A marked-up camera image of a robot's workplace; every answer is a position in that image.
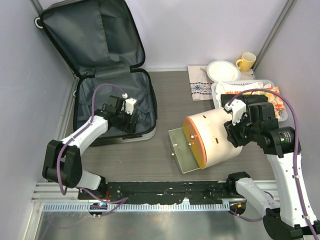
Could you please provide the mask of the orange floral cloth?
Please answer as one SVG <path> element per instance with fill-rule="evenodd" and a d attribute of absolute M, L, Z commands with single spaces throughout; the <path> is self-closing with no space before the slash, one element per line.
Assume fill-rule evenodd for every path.
<path fill-rule="evenodd" d="M 267 98 L 267 102 L 273 104 L 274 107 L 274 112 L 275 112 L 275 116 L 276 118 L 280 121 L 283 122 L 288 118 L 288 114 L 286 112 L 285 109 L 285 104 L 284 101 L 277 95 L 274 95 L 270 92 L 265 92 L 263 90 L 270 90 L 272 92 L 275 92 L 277 94 L 280 94 L 280 90 L 278 86 L 272 86 L 270 83 L 264 85 L 263 87 L 256 87 L 257 89 L 260 89 L 259 91 L 249 91 L 246 92 L 244 94 L 242 94 L 242 96 L 245 95 L 259 95 L 259 96 L 265 96 L 262 98 L 263 101 L 266 100 Z"/>

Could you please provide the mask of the black white space suitcase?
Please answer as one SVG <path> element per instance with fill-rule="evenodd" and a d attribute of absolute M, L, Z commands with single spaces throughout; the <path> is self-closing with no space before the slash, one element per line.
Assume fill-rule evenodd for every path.
<path fill-rule="evenodd" d="M 65 0 L 34 20 L 78 78 L 73 129 L 79 129 L 109 96 L 135 98 L 134 133 L 111 128 L 95 146 L 143 141 L 156 132 L 157 99 L 149 73 L 142 68 L 145 49 L 124 0 Z"/>

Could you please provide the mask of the white cylindrical bin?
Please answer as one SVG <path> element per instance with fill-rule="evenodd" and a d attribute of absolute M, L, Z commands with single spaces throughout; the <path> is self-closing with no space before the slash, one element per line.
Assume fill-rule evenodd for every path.
<path fill-rule="evenodd" d="M 172 155 L 183 174 L 237 157 L 242 147 L 227 139 L 224 124 L 232 119 L 223 108 L 212 109 L 184 118 L 182 127 L 168 131 Z"/>

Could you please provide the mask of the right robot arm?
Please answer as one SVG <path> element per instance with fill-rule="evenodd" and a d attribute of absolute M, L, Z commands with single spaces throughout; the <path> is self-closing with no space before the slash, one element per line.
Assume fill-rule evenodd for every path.
<path fill-rule="evenodd" d="M 235 147 L 255 142 L 271 165 L 279 201 L 261 190 L 246 172 L 228 175 L 226 193 L 245 197 L 262 217 L 264 228 L 273 240 L 318 238 L 320 221 L 314 214 L 301 170 L 301 147 L 292 127 L 279 127 L 271 103 L 246 105 L 235 99 L 224 110 L 232 119 L 224 124 L 227 140 Z"/>

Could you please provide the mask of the white plastic mesh basket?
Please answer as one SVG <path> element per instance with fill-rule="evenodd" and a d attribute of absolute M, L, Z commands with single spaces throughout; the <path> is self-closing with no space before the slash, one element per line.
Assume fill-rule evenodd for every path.
<path fill-rule="evenodd" d="M 214 108 L 217 109 L 222 106 L 222 94 L 238 94 L 240 91 L 255 88 L 268 89 L 278 94 L 280 93 L 279 87 L 272 81 L 266 79 L 216 82 L 211 86 Z M 274 106 L 275 116 L 279 122 L 284 122 L 288 119 L 285 104 L 280 97 L 263 91 L 254 91 L 253 94 L 265 95 L 267 97 L 268 102 Z"/>

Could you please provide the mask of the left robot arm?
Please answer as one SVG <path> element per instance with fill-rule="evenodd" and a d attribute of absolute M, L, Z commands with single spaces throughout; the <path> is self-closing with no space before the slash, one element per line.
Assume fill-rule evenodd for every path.
<path fill-rule="evenodd" d="M 102 199 L 107 192 L 105 178 L 83 170 L 82 154 L 111 128 L 134 133 L 139 118 L 135 112 L 137 103 L 132 97 L 110 96 L 78 130 L 62 140 L 51 140 L 46 148 L 42 176 L 59 184 L 63 195 L 67 189 L 84 188 L 93 198 Z"/>

